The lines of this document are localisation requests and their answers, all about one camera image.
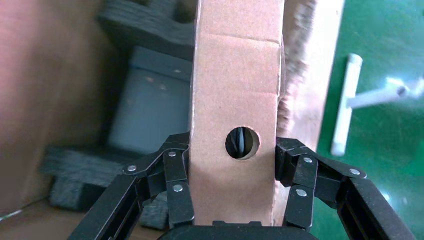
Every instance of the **rivet head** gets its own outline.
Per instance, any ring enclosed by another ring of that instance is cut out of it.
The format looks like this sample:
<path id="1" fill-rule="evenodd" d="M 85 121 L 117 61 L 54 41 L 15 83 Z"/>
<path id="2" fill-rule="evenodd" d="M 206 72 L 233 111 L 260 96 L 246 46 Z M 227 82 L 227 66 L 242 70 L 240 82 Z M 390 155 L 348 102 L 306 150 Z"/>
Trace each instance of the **rivet head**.
<path id="1" fill-rule="evenodd" d="M 181 186 L 180 184 L 174 185 L 173 188 L 174 192 L 181 192 L 183 190 L 183 186 Z"/>
<path id="2" fill-rule="evenodd" d="M 355 174 L 355 175 L 359 175 L 359 174 L 361 174 L 358 170 L 356 170 L 356 169 L 354 169 L 354 168 L 349 169 L 349 171 L 350 171 L 352 174 Z"/>
<path id="3" fill-rule="evenodd" d="M 137 169 L 137 166 L 136 165 L 129 165 L 126 169 L 129 172 L 133 172 L 133 171 L 135 171 Z"/>
<path id="4" fill-rule="evenodd" d="M 306 197 L 307 196 L 305 190 L 303 190 L 303 189 L 296 189 L 296 193 L 297 193 L 297 195 L 299 195 L 301 197 Z"/>

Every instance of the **green floor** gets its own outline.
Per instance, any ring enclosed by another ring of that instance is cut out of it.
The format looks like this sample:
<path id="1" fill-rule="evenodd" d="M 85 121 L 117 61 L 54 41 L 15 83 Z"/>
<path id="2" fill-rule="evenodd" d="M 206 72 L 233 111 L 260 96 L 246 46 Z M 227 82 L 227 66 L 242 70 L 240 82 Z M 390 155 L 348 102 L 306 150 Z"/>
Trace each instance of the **green floor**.
<path id="1" fill-rule="evenodd" d="M 415 81 L 424 73 L 424 0 L 346 0 L 317 150 L 365 170 L 424 239 L 424 97 L 354 110 L 345 156 L 330 154 L 349 53 L 363 58 L 357 93 L 383 87 L 387 77 Z M 318 199 L 313 214 L 316 237 L 348 238 Z"/>

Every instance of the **brown cardboard wall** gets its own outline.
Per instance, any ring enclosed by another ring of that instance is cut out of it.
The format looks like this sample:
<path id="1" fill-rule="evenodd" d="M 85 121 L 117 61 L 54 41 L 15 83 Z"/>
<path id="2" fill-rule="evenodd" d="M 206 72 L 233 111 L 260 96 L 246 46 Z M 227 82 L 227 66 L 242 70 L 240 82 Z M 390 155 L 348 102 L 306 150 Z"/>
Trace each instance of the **brown cardboard wall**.
<path id="1" fill-rule="evenodd" d="M 47 195 L 47 144 L 98 140 L 120 69 L 95 21 L 100 2 L 0 1 L 0 216 Z"/>

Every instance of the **circular hole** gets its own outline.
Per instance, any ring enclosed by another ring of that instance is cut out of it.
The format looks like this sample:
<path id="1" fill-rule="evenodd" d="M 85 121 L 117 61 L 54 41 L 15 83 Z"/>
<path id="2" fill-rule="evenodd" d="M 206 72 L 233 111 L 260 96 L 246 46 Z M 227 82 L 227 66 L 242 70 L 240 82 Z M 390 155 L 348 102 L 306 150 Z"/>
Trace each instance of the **circular hole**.
<path id="1" fill-rule="evenodd" d="M 225 139 L 225 149 L 233 159 L 247 160 L 256 154 L 259 137 L 252 129 L 240 126 L 231 130 Z"/>

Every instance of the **gray foam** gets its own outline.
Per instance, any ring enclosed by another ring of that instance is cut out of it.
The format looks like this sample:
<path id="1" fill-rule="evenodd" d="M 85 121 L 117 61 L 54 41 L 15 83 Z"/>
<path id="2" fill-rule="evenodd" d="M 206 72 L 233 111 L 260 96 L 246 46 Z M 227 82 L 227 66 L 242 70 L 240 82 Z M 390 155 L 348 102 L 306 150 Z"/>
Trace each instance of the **gray foam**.
<path id="1" fill-rule="evenodd" d="M 107 187 L 135 159 L 100 148 L 50 146 L 39 170 L 71 181 Z"/>
<path id="2" fill-rule="evenodd" d="M 50 190 L 50 205 L 74 211 L 88 211 L 105 190 L 104 187 L 56 177 Z"/>
<path id="3" fill-rule="evenodd" d="M 152 203 L 143 208 L 139 223 L 144 227 L 164 230 L 168 226 L 167 192 L 157 195 Z"/>
<path id="4" fill-rule="evenodd" d="M 178 0 L 106 0 L 98 20 L 115 46 L 129 56 L 134 46 L 192 61 L 194 24 L 174 18 Z"/>

